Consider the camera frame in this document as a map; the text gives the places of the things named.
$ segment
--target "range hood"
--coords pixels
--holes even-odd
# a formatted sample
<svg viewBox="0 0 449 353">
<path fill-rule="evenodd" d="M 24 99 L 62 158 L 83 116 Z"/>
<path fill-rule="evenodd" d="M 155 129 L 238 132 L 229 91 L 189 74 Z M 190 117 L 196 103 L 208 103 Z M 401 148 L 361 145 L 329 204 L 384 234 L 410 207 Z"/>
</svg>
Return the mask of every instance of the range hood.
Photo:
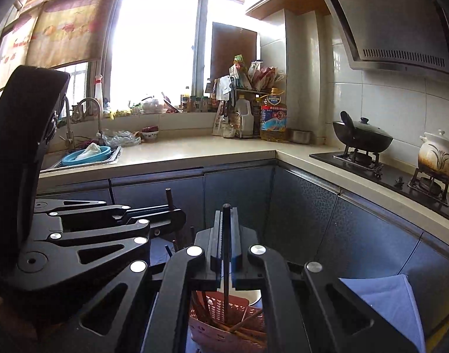
<svg viewBox="0 0 449 353">
<path fill-rule="evenodd" d="M 449 81 L 449 22 L 436 0 L 325 0 L 352 69 Z"/>
</svg>

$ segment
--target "cooking oil bottle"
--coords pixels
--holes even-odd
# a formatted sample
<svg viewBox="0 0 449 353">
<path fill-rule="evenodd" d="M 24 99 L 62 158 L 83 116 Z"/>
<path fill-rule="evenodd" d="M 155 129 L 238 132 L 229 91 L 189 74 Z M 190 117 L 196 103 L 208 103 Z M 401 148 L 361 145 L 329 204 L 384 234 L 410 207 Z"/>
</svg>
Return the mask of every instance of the cooking oil bottle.
<svg viewBox="0 0 449 353">
<path fill-rule="evenodd" d="M 260 137 L 264 141 L 281 142 L 285 140 L 287 127 L 287 106 L 282 103 L 278 89 L 272 88 L 270 95 L 263 97 Z"/>
</svg>

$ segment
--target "wooden board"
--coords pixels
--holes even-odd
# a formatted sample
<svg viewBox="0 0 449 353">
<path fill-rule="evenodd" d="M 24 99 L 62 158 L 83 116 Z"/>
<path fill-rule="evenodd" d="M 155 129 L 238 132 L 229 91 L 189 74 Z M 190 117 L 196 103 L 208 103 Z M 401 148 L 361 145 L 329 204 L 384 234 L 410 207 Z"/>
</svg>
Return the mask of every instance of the wooden board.
<svg viewBox="0 0 449 353">
<path fill-rule="evenodd" d="M 255 5 L 255 7 L 251 7 L 246 14 L 262 20 L 281 9 L 288 9 L 296 15 L 305 14 L 309 11 L 317 11 L 323 15 L 330 14 L 324 0 L 266 0 Z"/>
<path fill-rule="evenodd" d="M 257 56 L 257 32 L 237 26 L 213 23 L 211 34 L 210 81 L 229 75 L 234 56 L 242 54 L 246 66 Z"/>
</svg>

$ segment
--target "faucet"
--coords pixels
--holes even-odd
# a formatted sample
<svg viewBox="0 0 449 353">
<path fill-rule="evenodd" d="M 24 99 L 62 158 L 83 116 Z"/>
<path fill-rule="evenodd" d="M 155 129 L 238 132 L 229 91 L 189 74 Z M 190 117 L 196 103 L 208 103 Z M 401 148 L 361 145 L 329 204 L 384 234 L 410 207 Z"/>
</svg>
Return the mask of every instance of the faucet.
<svg viewBox="0 0 449 353">
<path fill-rule="evenodd" d="M 79 107 L 84 103 L 84 102 L 93 102 L 96 104 L 97 106 L 97 121 L 98 121 L 98 133 L 99 133 L 99 146 L 103 146 L 104 145 L 104 139 L 102 138 L 102 124 L 101 124 L 101 120 L 102 120 L 102 109 L 100 107 L 99 102 L 97 102 L 97 100 L 95 100 L 94 98 L 84 98 L 83 100 L 80 100 L 79 103 L 76 105 L 75 109 L 73 110 L 73 115 L 76 114 L 77 110 L 79 109 Z"/>
<path fill-rule="evenodd" d="M 66 139 L 60 136 L 61 139 L 65 141 L 66 147 L 69 149 L 75 148 L 75 135 L 71 129 L 71 117 L 69 115 L 69 102 L 66 95 L 63 97 L 63 101 L 66 107 Z"/>
</svg>

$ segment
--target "wok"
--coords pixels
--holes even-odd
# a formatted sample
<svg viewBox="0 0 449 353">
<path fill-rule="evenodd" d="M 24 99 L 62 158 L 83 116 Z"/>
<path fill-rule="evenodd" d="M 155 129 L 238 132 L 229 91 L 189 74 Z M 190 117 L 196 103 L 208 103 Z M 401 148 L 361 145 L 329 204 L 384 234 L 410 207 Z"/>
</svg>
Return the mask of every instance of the wok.
<svg viewBox="0 0 449 353">
<path fill-rule="evenodd" d="M 336 136 L 343 144 L 369 152 L 385 151 L 393 137 L 378 127 L 368 124 L 367 118 L 353 122 L 346 111 L 341 112 L 341 122 L 332 123 Z"/>
</svg>

